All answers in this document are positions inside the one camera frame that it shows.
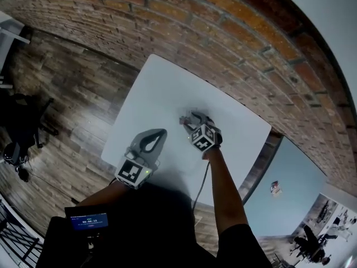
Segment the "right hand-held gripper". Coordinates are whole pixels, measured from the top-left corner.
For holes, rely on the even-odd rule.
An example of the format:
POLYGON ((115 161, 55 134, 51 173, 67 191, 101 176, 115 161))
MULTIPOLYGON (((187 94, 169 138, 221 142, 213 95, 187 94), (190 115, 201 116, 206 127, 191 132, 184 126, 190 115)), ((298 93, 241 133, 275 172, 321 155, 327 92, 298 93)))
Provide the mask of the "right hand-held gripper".
POLYGON ((190 113, 186 116, 186 131, 193 147, 200 152, 205 152, 212 147, 220 147, 223 142, 221 130, 215 126, 215 122, 206 114, 195 111, 195 118, 190 113))

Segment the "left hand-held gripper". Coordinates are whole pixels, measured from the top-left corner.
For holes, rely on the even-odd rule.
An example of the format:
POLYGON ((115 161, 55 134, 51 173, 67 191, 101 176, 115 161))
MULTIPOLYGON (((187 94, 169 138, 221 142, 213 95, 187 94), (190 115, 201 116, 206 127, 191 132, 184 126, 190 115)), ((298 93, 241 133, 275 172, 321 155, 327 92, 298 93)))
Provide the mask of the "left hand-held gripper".
POLYGON ((119 161, 116 180, 133 189, 142 186, 158 169, 166 138, 167 130, 163 128, 139 133, 130 145, 135 152, 125 153, 119 161))

